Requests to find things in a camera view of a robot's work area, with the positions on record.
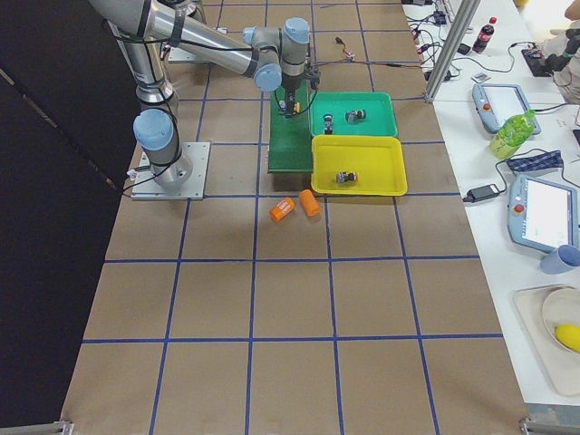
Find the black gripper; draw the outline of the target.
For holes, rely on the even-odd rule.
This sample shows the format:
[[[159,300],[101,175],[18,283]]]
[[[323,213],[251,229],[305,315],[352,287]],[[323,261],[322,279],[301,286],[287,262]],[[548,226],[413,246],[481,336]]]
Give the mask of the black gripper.
[[[300,101],[296,99],[296,93],[299,90],[304,76],[298,75],[283,75],[283,89],[285,91],[285,117],[291,118],[300,113]]]

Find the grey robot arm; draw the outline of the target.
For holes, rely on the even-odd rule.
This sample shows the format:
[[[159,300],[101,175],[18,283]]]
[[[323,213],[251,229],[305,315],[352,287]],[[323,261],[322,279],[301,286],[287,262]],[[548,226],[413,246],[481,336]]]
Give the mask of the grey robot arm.
[[[309,107],[301,88],[315,89],[319,72],[310,56],[310,28],[293,17],[280,27],[248,27],[237,41],[208,26],[199,1],[93,1],[111,30],[136,82],[141,106],[133,122],[142,148],[123,194],[134,200],[201,199],[210,144],[184,141],[177,121],[178,95],[165,62],[211,63],[253,80],[279,98],[287,119]]]

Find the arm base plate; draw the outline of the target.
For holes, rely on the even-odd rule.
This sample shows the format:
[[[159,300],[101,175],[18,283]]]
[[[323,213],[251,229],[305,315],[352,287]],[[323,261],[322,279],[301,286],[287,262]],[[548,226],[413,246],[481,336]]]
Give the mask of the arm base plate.
[[[134,200],[201,200],[204,197],[210,154],[209,141],[181,142],[181,156],[159,177],[153,179],[150,161],[143,151],[131,180],[136,187],[130,189]]]
[[[169,48],[169,63],[212,63],[207,56],[204,56],[206,49],[188,45],[186,49],[183,47]]]

